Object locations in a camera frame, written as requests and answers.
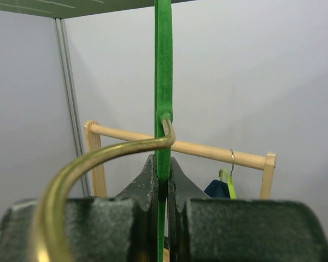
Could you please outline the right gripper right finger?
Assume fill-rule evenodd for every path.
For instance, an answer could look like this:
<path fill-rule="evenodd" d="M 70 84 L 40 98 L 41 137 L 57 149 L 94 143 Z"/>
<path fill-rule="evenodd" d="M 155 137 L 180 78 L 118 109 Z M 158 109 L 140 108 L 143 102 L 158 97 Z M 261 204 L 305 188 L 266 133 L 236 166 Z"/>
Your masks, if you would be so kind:
<path fill-rule="evenodd" d="M 294 201 L 210 198 L 171 160 L 171 261 L 328 261 L 315 213 Z"/>

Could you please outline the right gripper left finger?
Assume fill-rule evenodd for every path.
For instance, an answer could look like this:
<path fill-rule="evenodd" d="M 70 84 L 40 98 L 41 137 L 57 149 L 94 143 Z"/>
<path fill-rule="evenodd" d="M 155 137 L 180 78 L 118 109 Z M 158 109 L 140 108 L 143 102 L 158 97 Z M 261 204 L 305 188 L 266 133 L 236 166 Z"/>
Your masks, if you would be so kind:
<path fill-rule="evenodd" d="M 156 158 L 114 198 L 71 198 L 65 230 L 75 261 L 157 261 Z M 31 261 L 36 199 L 16 202 L 0 221 L 0 261 Z"/>

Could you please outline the navy blue garment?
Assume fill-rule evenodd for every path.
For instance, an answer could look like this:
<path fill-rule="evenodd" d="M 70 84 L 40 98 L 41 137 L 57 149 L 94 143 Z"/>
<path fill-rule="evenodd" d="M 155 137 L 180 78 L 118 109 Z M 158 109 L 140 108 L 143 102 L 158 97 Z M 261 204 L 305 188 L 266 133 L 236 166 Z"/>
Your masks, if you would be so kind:
<path fill-rule="evenodd" d="M 204 193 L 211 198 L 231 198 L 227 183 L 220 180 L 211 181 L 205 188 Z"/>

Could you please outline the lime green hanger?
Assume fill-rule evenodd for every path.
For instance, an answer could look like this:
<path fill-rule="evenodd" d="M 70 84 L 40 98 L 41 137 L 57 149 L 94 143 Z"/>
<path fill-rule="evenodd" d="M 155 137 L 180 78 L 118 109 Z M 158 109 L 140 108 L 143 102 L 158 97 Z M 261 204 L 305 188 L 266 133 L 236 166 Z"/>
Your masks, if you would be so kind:
<path fill-rule="evenodd" d="M 219 179 L 221 182 L 223 182 L 224 178 L 225 178 L 225 183 L 227 184 L 227 189 L 228 189 L 228 192 L 230 195 L 230 199 L 237 199 L 235 187 L 233 184 L 233 178 L 232 178 L 232 174 L 233 174 L 234 167 L 235 167 L 235 154 L 234 154 L 233 149 L 230 149 L 230 151 L 231 151 L 231 160 L 232 160 L 231 170 L 228 171 L 226 168 L 220 169 Z"/>

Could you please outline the dark green hanger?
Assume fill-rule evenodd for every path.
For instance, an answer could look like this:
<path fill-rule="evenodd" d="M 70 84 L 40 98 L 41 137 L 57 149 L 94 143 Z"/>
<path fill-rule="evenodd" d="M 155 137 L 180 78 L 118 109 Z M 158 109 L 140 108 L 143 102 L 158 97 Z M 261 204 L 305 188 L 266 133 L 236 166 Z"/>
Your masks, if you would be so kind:
<path fill-rule="evenodd" d="M 68 193 L 81 175 L 117 157 L 155 151 L 159 199 L 157 208 L 157 259 L 163 260 L 165 185 L 175 142 L 173 120 L 172 3 L 155 1 L 155 137 L 116 144 L 87 153 L 66 165 L 50 182 L 32 219 L 32 261 L 73 261 L 64 230 Z"/>

